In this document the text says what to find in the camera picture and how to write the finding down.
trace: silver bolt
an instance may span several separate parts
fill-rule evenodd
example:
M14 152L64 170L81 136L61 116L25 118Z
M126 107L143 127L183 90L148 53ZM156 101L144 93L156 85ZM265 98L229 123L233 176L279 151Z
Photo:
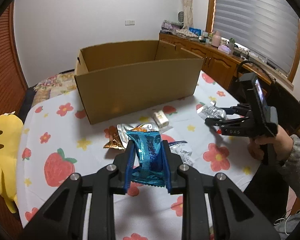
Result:
M80 174L79 173L72 173L70 175L70 179L71 180L78 180L80 178Z
M227 176L226 176L226 174L224 174L224 173L221 173L221 172L220 172L220 173L217 174L217 179L218 179L218 180L225 180L226 177L227 177Z
M108 171L114 171L116 168L117 168L117 166L115 166L114 164L109 164L109 165L107 166L107 170L108 170Z
M187 170L189 170L189 166L187 164L181 164L179 166L179 169L182 171L187 171Z

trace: cabinet handle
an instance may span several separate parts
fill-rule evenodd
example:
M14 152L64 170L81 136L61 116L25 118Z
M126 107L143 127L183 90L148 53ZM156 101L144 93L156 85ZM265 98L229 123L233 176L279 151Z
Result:
M210 65L210 60L212 59L212 57L211 58L209 58L209 61L208 61L208 67L209 67L209 65Z

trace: cardboard box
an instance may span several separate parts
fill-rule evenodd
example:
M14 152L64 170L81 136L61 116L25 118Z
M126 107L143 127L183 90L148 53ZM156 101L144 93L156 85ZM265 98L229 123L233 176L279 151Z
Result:
M106 43L80 50L74 77L95 124L192 95L202 64L165 41Z

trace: window blind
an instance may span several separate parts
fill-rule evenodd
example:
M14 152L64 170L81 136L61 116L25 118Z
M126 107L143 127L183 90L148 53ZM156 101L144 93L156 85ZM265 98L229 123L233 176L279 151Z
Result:
M286 0L216 0L213 30L266 57L288 74L298 16Z

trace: white tablecloth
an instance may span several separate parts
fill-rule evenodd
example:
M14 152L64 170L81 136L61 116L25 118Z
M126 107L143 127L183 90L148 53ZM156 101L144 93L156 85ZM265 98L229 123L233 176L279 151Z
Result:
M221 171L243 191L260 163L247 151L248 138L222 136L204 124L196 109L212 100L219 107L237 104L202 72L193 96L95 125L89 124L77 90L36 105L28 113L18 152L17 195L22 225L70 173L84 176L113 162L118 151L103 149L111 125L145 123L153 111L160 109L173 127L162 135L163 139L187 141L199 172L214 175ZM114 216L117 239L181 239L182 195L131 183L128 194L114 196Z

